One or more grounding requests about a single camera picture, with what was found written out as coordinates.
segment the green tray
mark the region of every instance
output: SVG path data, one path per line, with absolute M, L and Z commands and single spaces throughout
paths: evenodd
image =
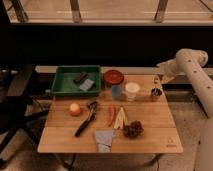
M 95 81 L 95 84 L 88 91 L 79 89 L 80 84 L 75 84 L 73 79 L 82 71 L 88 73 L 89 79 Z M 51 88 L 54 96 L 98 96 L 101 91 L 101 69 L 98 65 L 82 66 L 59 66 Z

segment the carrot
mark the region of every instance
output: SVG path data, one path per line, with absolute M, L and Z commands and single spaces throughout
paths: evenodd
M 115 120 L 116 115 L 116 108 L 114 105 L 109 106 L 109 120 L 108 120 L 108 126 L 111 126 L 113 121 Z

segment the white cloth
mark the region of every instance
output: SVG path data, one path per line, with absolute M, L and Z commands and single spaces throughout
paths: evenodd
M 95 140 L 99 153 L 108 153 L 111 151 L 112 140 L 114 137 L 114 130 L 95 131 Z

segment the orange lid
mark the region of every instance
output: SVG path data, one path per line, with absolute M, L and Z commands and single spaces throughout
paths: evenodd
M 117 70 L 109 70 L 104 73 L 103 79 L 105 83 L 109 86 L 118 85 L 124 81 L 124 75 Z

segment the white container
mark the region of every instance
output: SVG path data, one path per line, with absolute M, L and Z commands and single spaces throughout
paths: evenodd
M 127 101 L 135 101 L 135 98 L 140 90 L 140 86 L 136 82 L 128 82 L 125 85 L 125 95 Z

